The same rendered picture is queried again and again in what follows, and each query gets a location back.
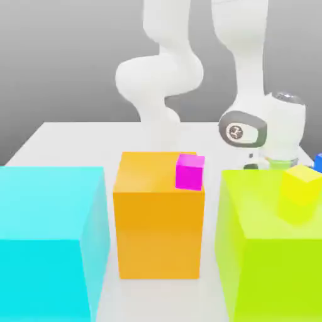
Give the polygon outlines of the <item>small magenta cube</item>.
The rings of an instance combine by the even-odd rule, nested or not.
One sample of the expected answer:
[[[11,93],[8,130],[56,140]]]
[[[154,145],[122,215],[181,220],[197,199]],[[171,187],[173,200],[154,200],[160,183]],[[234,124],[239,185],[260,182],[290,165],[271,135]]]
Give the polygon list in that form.
[[[175,167],[175,187],[201,191],[203,188],[205,156],[181,153]]]

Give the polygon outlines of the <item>small yellow cube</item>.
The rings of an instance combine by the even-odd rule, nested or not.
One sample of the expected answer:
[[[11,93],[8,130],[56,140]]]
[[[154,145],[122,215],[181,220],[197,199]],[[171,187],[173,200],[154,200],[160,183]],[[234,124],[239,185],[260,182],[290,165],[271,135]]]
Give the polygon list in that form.
[[[282,172],[279,216],[291,224],[309,221],[322,194],[322,174],[303,164]]]

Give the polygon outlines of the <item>large orange box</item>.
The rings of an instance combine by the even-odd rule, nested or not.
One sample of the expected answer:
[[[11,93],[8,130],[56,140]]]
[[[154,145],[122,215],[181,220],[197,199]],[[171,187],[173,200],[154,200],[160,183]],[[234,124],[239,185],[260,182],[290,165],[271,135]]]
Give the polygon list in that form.
[[[175,188],[177,152],[123,152],[113,189],[121,279],[198,279],[205,191]]]

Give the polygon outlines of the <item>large cyan box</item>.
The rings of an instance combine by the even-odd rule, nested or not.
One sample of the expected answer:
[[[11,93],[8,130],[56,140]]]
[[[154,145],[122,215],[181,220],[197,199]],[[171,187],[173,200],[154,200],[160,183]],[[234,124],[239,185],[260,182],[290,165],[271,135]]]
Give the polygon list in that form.
[[[102,167],[0,167],[0,322],[96,322],[109,249]]]

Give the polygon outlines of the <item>large lime green box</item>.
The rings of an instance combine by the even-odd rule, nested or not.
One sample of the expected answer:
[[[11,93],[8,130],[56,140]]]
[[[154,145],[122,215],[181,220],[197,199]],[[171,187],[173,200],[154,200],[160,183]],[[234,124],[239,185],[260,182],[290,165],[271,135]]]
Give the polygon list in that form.
[[[280,170],[224,170],[214,250],[229,322],[322,322],[322,194],[280,197]]]

